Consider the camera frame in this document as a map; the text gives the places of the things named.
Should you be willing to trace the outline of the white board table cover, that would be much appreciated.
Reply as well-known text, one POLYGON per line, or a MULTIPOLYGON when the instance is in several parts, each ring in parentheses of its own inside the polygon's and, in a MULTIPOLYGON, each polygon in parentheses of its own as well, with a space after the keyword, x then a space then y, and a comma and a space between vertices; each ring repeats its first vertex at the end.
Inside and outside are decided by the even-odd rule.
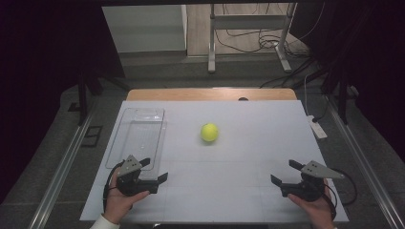
POLYGON ((166 123, 160 172, 168 179, 127 215, 133 223, 292 223, 303 210, 271 183, 300 182, 294 159, 323 156, 298 100, 125 101, 124 108, 162 108, 166 123), (213 123, 216 140, 201 138, 213 123))

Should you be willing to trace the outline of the white cabinet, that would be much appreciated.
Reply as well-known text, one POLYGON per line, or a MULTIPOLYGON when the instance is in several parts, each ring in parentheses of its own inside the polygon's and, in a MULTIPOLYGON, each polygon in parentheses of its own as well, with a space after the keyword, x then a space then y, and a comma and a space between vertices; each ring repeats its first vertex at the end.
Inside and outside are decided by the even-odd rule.
POLYGON ((103 7, 118 52, 183 52, 185 5, 103 7))

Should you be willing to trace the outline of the person's right hand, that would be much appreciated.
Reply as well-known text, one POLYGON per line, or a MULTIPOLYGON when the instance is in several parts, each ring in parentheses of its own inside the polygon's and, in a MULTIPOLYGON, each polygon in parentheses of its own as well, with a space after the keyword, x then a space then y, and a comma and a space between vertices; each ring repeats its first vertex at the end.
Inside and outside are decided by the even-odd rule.
POLYGON ((326 179, 324 184, 324 195, 315 201, 308 202, 293 194, 288 194, 288 198, 306 212, 313 229, 336 229, 331 216, 330 191, 326 179))

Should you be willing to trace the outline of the yellow tennis ball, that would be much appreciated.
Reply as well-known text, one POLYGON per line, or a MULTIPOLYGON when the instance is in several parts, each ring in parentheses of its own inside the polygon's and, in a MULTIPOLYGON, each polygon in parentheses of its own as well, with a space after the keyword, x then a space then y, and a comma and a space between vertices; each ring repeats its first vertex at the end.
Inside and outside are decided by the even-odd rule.
POLYGON ((212 142, 219 135, 218 127, 213 123, 206 123, 201 128, 201 138, 206 142, 212 142))

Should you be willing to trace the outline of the wooden table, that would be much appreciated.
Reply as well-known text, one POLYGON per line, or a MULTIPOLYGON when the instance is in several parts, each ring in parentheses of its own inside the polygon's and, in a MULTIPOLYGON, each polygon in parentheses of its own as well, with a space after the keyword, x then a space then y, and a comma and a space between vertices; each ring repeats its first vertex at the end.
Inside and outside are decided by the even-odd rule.
POLYGON ((127 101, 248 101, 296 100, 292 89, 249 89, 249 88, 181 88, 181 89, 135 89, 127 101))

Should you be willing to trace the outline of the person's left hand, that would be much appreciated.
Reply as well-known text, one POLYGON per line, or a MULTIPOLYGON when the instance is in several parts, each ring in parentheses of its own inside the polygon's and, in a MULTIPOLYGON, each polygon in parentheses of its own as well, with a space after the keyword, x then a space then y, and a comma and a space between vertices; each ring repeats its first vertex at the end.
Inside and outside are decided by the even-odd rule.
POLYGON ((115 225, 120 223, 135 203, 141 201, 150 194, 149 191, 144 191, 131 197, 123 195, 117 188, 118 172, 119 169, 115 169, 112 175, 106 198, 106 207, 103 214, 103 217, 115 225))

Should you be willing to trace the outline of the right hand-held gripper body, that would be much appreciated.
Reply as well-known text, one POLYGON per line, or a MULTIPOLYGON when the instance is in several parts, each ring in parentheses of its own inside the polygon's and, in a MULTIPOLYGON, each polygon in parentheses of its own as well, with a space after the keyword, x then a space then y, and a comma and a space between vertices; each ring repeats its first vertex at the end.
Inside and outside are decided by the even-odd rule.
POLYGON ((315 201, 324 194, 324 179, 325 178, 343 178, 344 175, 328 168, 314 160, 308 164, 302 164, 301 171, 302 180, 299 183, 283 183, 280 189, 283 197, 288 194, 293 194, 305 201, 315 201))

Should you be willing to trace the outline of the black rectangular floor frame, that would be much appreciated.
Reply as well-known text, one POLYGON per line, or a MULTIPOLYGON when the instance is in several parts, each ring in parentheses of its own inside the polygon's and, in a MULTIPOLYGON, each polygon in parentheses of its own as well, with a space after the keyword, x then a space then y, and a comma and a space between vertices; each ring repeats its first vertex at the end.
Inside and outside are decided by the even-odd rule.
POLYGON ((95 148, 100 140, 102 126, 90 126, 82 139, 81 146, 84 148, 95 148))

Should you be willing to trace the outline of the clear plastic container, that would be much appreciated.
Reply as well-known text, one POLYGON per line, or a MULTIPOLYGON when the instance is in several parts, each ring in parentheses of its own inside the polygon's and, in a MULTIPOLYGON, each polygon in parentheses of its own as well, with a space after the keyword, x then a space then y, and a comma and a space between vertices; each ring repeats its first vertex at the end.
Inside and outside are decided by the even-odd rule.
POLYGON ((157 179, 166 128, 164 115, 162 108, 124 108, 111 136, 105 167, 112 169, 128 156, 137 161, 149 158, 150 162, 141 168, 139 178, 157 179))

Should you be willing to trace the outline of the white power strip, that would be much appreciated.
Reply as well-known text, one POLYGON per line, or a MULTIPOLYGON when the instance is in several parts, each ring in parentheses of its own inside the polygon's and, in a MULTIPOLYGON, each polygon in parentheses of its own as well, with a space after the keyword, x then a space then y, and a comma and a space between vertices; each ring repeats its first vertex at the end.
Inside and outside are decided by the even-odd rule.
POLYGON ((308 122, 316 138, 324 139, 328 137, 328 135, 325 133, 320 124, 314 121, 313 115, 308 116, 308 122))

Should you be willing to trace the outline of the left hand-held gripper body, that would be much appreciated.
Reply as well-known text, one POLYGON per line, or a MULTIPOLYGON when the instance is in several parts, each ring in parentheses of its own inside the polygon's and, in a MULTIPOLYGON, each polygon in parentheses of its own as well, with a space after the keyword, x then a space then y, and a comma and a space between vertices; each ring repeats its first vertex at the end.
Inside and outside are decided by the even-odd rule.
POLYGON ((158 192, 159 183, 156 180, 139 178, 142 168, 139 161, 132 155, 122 161, 117 174, 117 188, 123 195, 131 197, 144 191, 149 191, 150 194, 158 192))

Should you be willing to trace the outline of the white metal stand frame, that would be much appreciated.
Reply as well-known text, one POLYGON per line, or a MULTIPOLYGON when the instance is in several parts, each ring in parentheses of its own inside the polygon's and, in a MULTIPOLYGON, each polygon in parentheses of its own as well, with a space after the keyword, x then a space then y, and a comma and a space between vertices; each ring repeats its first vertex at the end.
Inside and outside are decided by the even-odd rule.
POLYGON ((210 5, 210 35, 208 51, 208 71, 216 71, 216 54, 214 35, 216 30, 281 30, 281 37, 276 44, 276 51, 283 70, 286 73, 291 72, 291 66, 288 63, 285 54, 285 43, 292 21, 292 16, 296 4, 289 3, 285 15, 264 15, 264 14, 230 14, 219 15, 215 13, 214 4, 210 5))

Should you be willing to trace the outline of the black metal stand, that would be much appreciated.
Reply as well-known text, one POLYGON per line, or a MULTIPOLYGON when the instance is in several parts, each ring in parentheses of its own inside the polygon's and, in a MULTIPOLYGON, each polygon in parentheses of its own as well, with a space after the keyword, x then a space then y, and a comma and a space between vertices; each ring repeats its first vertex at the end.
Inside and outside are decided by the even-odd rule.
POLYGON ((72 103, 69 111, 70 112, 79 112, 79 121, 78 126, 82 126, 87 118, 88 112, 88 100, 87 100, 87 92, 90 92, 92 95, 101 95, 103 93, 103 88, 99 79, 103 78, 110 83, 118 86, 125 92, 130 92, 132 88, 116 77, 112 77, 111 75, 104 73, 99 69, 92 69, 88 73, 80 73, 78 75, 78 102, 72 103))
POLYGON ((292 89, 298 89, 303 87, 306 83, 322 76, 326 75, 325 80, 321 86, 321 92, 326 95, 330 95, 334 92, 335 89, 338 89, 337 95, 337 113, 340 119, 344 124, 348 123, 346 111, 347 111, 347 100, 348 88, 349 88, 349 79, 348 73, 343 68, 342 64, 337 62, 332 62, 320 70, 310 73, 308 76, 305 76, 302 80, 293 83, 290 87, 292 89))

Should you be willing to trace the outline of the aluminium floor rail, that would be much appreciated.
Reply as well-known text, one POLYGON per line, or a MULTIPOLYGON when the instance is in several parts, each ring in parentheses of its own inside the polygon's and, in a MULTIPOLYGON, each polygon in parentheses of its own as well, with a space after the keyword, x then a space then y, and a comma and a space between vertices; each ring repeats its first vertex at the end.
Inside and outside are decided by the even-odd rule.
POLYGON ((81 124, 76 128, 73 139, 70 141, 68 148, 65 150, 55 173, 51 179, 48 188, 41 199, 28 229, 44 229, 45 225, 51 215, 52 209, 60 194, 60 191, 65 183, 66 177, 69 174, 73 162, 75 161, 76 154, 80 148, 80 144, 92 122, 94 117, 95 107, 92 107, 88 114, 81 121, 81 124))
POLYGON ((383 183, 377 177, 371 163, 367 160, 361 149, 357 139, 352 133, 348 124, 345 124, 337 112, 336 103, 326 97, 329 103, 329 113, 332 115, 341 135, 349 146, 352 157, 359 167, 363 178, 365 178, 368 186, 370 187, 376 202, 381 209, 385 219, 389 223, 391 229, 405 229, 405 220, 399 215, 393 200, 391 199, 388 191, 383 183))

